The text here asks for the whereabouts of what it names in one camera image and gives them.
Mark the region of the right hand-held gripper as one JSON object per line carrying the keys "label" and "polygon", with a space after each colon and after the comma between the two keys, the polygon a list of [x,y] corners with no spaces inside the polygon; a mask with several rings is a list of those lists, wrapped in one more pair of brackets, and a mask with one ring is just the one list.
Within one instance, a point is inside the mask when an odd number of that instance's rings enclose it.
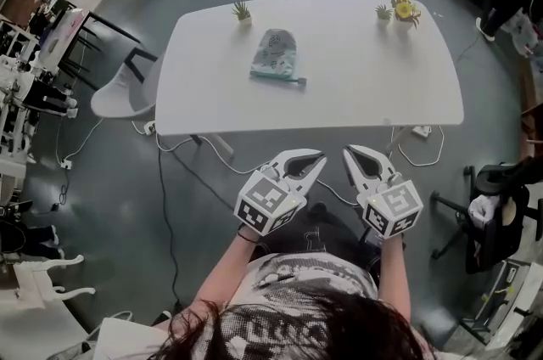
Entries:
{"label": "right hand-held gripper", "polygon": [[343,149],[343,161],[350,184],[359,193],[362,220],[383,239],[404,233],[417,223],[423,202],[412,180],[395,173],[386,155],[349,144]]}

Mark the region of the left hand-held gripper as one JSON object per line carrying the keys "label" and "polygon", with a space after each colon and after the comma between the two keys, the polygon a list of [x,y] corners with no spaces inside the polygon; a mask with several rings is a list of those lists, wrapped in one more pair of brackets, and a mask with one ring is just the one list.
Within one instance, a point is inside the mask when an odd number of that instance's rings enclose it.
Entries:
{"label": "left hand-held gripper", "polygon": [[304,195],[326,163],[327,157],[317,149],[281,152],[271,166],[252,173],[238,193],[233,215],[260,236],[276,231],[306,206]]}

